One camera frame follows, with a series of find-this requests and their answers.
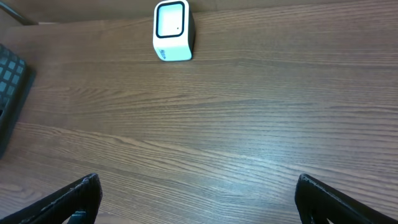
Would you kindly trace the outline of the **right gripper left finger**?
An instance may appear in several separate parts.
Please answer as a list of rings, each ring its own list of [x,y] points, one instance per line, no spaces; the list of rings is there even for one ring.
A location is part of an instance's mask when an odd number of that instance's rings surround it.
[[[98,174],[88,174],[18,212],[1,223],[95,222],[102,199]]]

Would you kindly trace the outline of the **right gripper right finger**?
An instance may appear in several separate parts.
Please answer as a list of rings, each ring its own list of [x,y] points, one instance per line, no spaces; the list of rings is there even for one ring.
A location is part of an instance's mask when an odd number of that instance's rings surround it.
[[[397,224],[397,220],[308,174],[300,174],[298,178],[295,204],[304,224]]]

